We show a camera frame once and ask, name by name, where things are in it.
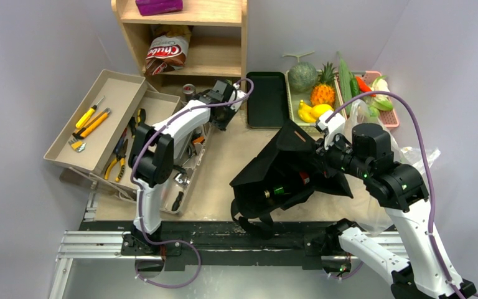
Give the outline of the red silver soda can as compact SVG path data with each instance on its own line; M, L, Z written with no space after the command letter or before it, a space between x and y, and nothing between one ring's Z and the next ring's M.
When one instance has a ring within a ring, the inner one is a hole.
M184 95L185 102L189 102L195 99L196 96L196 87L191 83L187 83L182 87L182 93Z

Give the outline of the clear plastic grocery bag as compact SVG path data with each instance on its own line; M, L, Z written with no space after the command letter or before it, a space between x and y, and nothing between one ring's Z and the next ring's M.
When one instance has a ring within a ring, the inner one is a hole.
M440 157L439 148L422 150L419 146L400 147L391 131L379 120L370 117L368 104L356 100L351 104L349 118L345 122L343 134L353 146L368 150L371 154L371 175L384 174L397 164L409 164L422 176L425 175L422 154L426 154L428 165ZM380 207L379 200L373 196L358 195L346 205L350 217L371 234L379 234L393 225L393 221Z

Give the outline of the black fabric tote bag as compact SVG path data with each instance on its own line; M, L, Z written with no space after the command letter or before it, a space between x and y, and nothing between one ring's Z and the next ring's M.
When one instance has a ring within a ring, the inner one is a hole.
M317 167L316 141L293 121L287 121L267 145L230 182L234 199L231 217L259 239L274 235L271 212L306 202L315 192L352 197L343 173L327 178ZM302 190L288 199L266 199L261 193L274 185L292 184Z

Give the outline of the orange toy carrot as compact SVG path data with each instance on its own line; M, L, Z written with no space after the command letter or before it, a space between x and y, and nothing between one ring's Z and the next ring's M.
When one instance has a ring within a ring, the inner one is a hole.
M360 77L357 77L357 78L358 78L361 93L366 93L366 92L371 92L372 91L372 89L363 81L362 78L360 78Z

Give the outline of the small green toy chili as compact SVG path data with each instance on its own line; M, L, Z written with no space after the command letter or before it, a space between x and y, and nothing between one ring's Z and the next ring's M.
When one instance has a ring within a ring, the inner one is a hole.
M358 78L357 77L352 77L350 79L350 91L351 91L351 96L356 97L361 93L360 86L358 83Z

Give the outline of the red chips snack bag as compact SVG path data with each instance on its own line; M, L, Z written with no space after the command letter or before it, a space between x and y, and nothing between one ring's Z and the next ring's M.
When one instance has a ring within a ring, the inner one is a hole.
M156 27L154 39L145 58L147 76L185 67L192 26L162 24Z

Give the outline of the green netted toy melon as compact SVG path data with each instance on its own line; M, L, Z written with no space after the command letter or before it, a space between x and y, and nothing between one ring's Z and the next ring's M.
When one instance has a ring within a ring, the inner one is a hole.
M294 57L296 64L288 70L288 82L291 90L295 93L304 93L311 90L317 83L318 73L315 66L310 62L304 62L301 57L310 55L305 54L285 54L283 57Z

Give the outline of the beige plastic toolbox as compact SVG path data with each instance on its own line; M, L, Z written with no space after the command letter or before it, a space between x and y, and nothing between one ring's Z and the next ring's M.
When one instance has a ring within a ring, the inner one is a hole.
M85 139L85 149L75 151L75 125L94 104L98 113L110 109L110 114ZM158 92L144 77L102 70L81 104L44 155L46 161L69 168L76 174L107 188L124 201L135 201L136 185L130 181L131 169L125 167L124 176L117 181L119 166L115 166L108 179L105 171L114 158L119 138L126 134L128 147L132 147L128 123L138 109L146 111L145 123L149 126L165 120L182 108L180 97Z

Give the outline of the yellow toy bell pepper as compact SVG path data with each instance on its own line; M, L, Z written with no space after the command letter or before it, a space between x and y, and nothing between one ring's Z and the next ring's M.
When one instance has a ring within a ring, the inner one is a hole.
M315 120L317 120L324 113L332 112L332 111L334 111L334 109L330 105L328 105L328 104L318 104L318 105L313 106L309 113L311 114L311 116Z

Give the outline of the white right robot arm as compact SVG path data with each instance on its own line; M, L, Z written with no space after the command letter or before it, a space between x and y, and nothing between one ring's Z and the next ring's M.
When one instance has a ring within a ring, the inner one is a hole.
M330 173L363 181L393 221L406 257L375 242L347 219L327 228L324 250L358 257L389 284L395 298L469 298L475 285L463 279L446 255L431 218L426 180L409 164L393 159L390 135L373 123L352 130L352 138L327 130L318 150Z

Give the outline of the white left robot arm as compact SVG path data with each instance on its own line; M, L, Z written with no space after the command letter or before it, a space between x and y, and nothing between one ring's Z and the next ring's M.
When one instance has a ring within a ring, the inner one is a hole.
M164 241L160 238L163 190L182 156L182 149L193 131L210 123L224 131L250 92L241 90L241 81L217 80L210 90L196 94L178 112L152 126L136 130L129 155L130 180L136 185L136 216L131 235L146 255L155 254Z

